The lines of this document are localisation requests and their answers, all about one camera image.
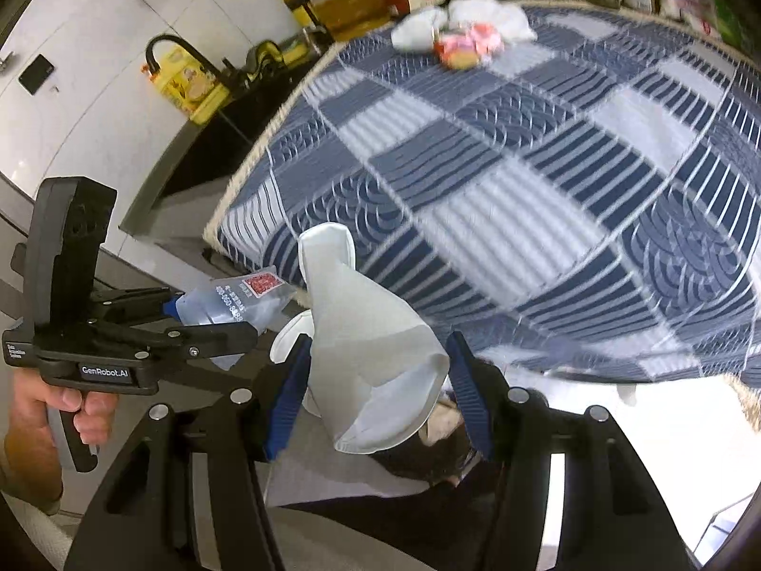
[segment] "sleeve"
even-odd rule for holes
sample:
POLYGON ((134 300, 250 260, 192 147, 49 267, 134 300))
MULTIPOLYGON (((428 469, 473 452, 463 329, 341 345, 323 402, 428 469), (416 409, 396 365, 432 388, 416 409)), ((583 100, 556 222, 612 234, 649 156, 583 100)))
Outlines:
POLYGON ((18 500, 28 502, 47 515, 56 515, 61 507, 60 499, 51 503, 47 500, 39 500, 24 490, 10 468, 8 458, 5 456, 5 445, 2 443, 2 438, 0 438, 0 491, 12 495, 18 500))

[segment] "blue gripper pad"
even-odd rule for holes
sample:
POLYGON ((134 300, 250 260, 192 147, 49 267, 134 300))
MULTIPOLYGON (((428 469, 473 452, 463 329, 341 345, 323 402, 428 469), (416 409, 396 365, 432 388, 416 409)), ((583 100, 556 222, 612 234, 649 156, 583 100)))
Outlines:
POLYGON ((312 364, 311 349, 312 340, 306 335, 300 335, 283 363, 290 369, 273 407, 269 410, 267 439, 264 444, 268 461, 274 460, 277 454, 288 446, 296 415, 302 406, 303 395, 307 392, 309 369, 312 364))
MULTIPOLYGON (((474 369, 486 366, 496 372, 498 370, 492 365, 478 362, 462 333, 458 331, 447 338, 446 350, 449 354, 449 379, 458 400, 459 411, 465 419, 465 429, 468 432, 470 444, 485 458, 491 459, 494 454, 492 414, 490 414, 486 398, 482 396, 482 389, 477 384, 480 376, 474 372, 474 369)), ((506 388, 507 383, 504 379, 502 382, 506 388)))

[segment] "faucet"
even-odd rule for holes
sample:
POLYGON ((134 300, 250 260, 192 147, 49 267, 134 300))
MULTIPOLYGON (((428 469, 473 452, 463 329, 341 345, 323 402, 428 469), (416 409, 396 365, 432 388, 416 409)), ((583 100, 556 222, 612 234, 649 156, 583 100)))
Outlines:
POLYGON ((198 49, 193 47, 188 41, 183 39, 181 36, 175 36, 174 34, 159 34, 158 36, 154 36, 150 41, 148 41, 146 45, 146 64, 147 70, 150 71, 151 75, 155 75, 159 72, 159 70, 161 70, 161 66, 159 66, 153 53, 154 45, 156 45, 157 42, 161 41, 170 41, 180 45, 180 47, 185 49, 190 55, 193 56, 193 58, 198 60, 208 72, 219 79, 219 83, 229 89, 230 93, 233 96, 237 96, 248 89, 248 77, 244 72, 235 68, 235 66, 230 63, 230 60, 227 60, 226 58, 222 60, 226 66, 223 72, 216 68, 214 64, 212 64, 200 51, 198 51, 198 49))

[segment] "silver bolt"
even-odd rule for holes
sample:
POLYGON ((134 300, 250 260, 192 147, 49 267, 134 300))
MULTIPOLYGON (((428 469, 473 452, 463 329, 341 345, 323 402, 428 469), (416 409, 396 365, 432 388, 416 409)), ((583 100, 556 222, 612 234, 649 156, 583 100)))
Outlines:
POLYGON ((592 406, 589 409, 589 416, 591 416, 599 423, 605 423, 610 416, 610 413, 602 406, 592 406))
POLYGON ((248 404, 253 396, 254 394, 247 388, 236 388, 230 393, 230 400, 232 403, 240 406, 241 404, 248 404))
POLYGON ((507 392, 507 398, 513 402, 513 404, 525 404, 528 401, 530 395, 525 388, 513 387, 507 392))
POLYGON ((151 419, 154 419, 154 421, 160 421, 167 414, 169 414, 169 406, 167 406, 167 404, 156 404, 151 410, 148 410, 147 413, 147 415, 150 416, 151 419))

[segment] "blue patchwork tablecloth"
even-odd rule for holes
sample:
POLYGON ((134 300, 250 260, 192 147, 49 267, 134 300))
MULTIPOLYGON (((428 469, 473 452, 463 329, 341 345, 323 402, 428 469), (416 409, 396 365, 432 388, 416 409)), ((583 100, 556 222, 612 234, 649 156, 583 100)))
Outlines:
POLYGON ((351 41, 218 245, 303 285, 296 235, 339 221, 358 270, 497 364, 761 387, 759 73, 657 20, 525 9, 538 40, 474 70, 351 41))

